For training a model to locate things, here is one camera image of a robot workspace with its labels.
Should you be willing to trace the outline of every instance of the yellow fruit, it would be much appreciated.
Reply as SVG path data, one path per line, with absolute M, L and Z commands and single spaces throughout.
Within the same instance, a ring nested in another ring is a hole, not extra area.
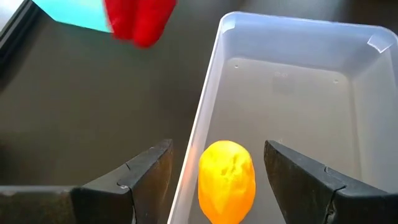
M 201 155 L 198 199 L 212 224 L 238 224 L 250 211 L 256 178 L 250 153 L 232 141 L 217 141 Z

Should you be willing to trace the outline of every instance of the red toy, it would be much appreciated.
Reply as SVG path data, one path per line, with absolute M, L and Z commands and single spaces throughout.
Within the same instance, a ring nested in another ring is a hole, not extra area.
M 104 0 L 114 36 L 144 48 L 159 40 L 176 3 L 177 0 Z

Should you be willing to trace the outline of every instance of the blue object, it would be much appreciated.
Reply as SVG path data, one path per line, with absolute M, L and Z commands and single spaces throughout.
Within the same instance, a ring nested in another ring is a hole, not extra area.
M 103 0 L 33 0 L 33 2 L 55 21 L 111 32 Z

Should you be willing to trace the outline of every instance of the dark table surface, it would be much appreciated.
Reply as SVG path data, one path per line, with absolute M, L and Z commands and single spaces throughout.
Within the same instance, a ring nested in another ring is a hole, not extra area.
M 181 0 L 149 50 L 43 14 L 3 74 L 0 184 L 84 184 L 172 138 L 169 206 L 218 21 L 234 10 L 398 32 L 386 0 Z

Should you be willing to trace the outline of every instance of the plastic bin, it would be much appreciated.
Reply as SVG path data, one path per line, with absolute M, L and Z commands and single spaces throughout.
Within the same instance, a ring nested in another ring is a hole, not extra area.
M 169 223 L 209 223 L 197 166 L 220 139 L 240 143 L 254 161 L 257 193 L 242 223 L 285 223 L 267 179 L 266 139 L 397 192 L 397 66 L 397 36 L 383 27 L 225 15 Z
M 110 32 L 103 0 L 33 0 L 57 22 Z

